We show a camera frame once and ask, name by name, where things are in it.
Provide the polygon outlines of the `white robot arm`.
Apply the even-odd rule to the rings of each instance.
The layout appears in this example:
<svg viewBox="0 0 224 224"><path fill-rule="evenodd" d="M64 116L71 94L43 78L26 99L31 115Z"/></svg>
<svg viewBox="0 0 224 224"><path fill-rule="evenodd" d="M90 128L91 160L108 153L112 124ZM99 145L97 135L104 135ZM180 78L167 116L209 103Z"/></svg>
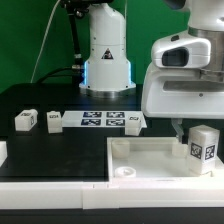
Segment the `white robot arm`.
<svg viewBox="0 0 224 224"><path fill-rule="evenodd" d="M224 0L164 0L188 11L188 29L157 40L151 50L141 110L150 118L224 119ZM114 97L131 90L125 20L108 4L90 7L89 59L81 91Z"/></svg>

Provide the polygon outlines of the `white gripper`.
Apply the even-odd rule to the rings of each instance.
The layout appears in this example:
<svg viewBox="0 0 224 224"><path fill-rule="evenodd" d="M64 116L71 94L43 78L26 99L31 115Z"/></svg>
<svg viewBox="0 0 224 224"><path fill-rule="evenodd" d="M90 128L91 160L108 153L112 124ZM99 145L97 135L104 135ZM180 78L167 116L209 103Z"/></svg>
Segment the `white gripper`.
<svg viewBox="0 0 224 224"><path fill-rule="evenodd" d="M150 118L172 118L179 142L182 119L224 119L224 83L201 80L197 70L148 66L141 110Z"/></svg>

